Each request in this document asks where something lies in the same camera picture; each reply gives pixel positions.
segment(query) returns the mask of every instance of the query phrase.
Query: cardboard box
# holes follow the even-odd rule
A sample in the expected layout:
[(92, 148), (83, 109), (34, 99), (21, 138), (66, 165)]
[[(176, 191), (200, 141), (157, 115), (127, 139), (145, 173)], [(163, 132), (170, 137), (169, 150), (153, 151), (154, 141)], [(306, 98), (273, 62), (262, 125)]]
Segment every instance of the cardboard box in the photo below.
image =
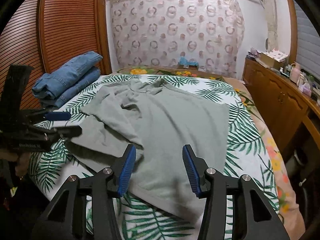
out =
[(199, 66), (188, 65), (188, 68), (185, 68), (183, 65), (178, 65), (178, 69), (184, 69), (184, 70), (198, 70), (198, 69), (199, 69)]
[(274, 58), (271, 58), (264, 53), (260, 54), (259, 60), (260, 60), (261, 64), (267, 68), (275, 68), (277, 70), (280, 70), (280, 68), (284, 66), (284, 61), (278, 62)]

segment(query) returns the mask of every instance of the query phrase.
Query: wardrobe door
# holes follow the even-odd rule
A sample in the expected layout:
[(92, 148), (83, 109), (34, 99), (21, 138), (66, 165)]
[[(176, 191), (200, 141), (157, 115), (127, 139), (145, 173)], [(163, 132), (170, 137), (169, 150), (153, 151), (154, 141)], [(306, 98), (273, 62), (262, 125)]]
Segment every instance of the wardrobe door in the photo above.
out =
[(37, 12), (38, 0), (25, 0), (0, 35), (0, 92), (10, 64), (34, 67), (22, 96), (21, 108), (40, 108), (39, 100), (31, 91), (44, 73), (38, 50)]
[(90, 50), (101, 54), (97, 0), (40, 0), (40, 7), (41, 53), (47, 72)]

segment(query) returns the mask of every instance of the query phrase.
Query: bedsheet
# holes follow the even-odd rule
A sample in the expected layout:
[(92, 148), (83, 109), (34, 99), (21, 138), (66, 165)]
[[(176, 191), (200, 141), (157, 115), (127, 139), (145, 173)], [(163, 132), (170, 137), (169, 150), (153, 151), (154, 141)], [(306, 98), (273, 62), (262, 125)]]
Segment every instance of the bedsheet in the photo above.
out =
[(276, 187), (279, 199), (279, 217), (291, 240), (298, 240), (305, 232), (305, 225), (296, 203), (296, 194), (290, 184), (284, 161), (279, 149), (260, 113), (258, 112), (247, 88), (234, 78), (225, 78), (225, 81), (232, 85), (241, 98), (243, 104), (250, 113), (271, 159), (273, 173), (275, 175)]
[[(194, 77), (196, 75), (192, 76), (192, 73), (188, 71), (177, 74), (184, 75), (163, 75), (162, 77), (180, 89), (230, 106), (228, 150), (224, 174), (233, 177), (249, 174), (269, 199), (274, 210), (279, 213), (279, 198), (281, 199), (281, 197), (278, 195), (274, 176), (274, 160), (269, 157), (270, 149), (266, 149), (255, 122), (246, 108), (245, 104), (247, 103), (243, 102), (238, 95), (239, 91), (224, 82), (222, 78), (213, 76), (209, 79), (196, 78)], [(46, 121), (38, 125), (49, 128), (53, 125), (81, 123), (85, 115), (80, 112), (80, 108), (91, 101), (102, 85), (132, 78), (140, 79), (143, 82), (152, 82), (160, 76), (142, 74), (101, 76), (60, 109), (72, 114), (68, 122), (53, 124)], [(80, 178), (92, 175), (85, 165), (68, 152), (63, 140), (55, 143), (49, 153), (32, 154), (29, 175), (49, 200), (71, 174), (76, 174)], [(130, 193), (125, 194), (124, 198), (120, 200), (114, 200), (114, 204), (119, 228), (124, 239), (196, 239), (199, 233), (200, 220), (196, 224), (190, 224), (188, 221), (151, 206)], [(231, 239), (233, 216), (230, 198), (227, 199), (227, 207), (225, 239)], [(87, 198), (87, 230), (92, 232), (90, 197)]]

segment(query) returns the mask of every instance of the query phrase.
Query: wooden dresser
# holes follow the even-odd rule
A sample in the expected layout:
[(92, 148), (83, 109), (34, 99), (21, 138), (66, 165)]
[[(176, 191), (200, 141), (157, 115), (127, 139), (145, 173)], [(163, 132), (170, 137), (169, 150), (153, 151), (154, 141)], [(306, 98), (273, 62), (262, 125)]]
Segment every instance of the wooden dresser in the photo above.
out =
[(284, 161), (312, 137), (320, 149), (320, 107), (289, 79), (246, 59), (243, 81)]

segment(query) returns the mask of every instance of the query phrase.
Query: curtain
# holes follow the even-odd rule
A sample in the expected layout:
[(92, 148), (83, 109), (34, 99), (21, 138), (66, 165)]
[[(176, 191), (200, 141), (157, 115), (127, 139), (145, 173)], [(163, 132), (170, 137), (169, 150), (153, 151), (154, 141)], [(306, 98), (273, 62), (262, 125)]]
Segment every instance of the curtain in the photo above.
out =
[(294, 2), (298, 24), (297, 59), (303, 69), (320, 79), (320, 37), (308, 16)]
[(200, 70), (236, 76), (244, 36), (237, 0), (111, 0), (111, 14), (121, 67), (176, 68), (185, 56)]

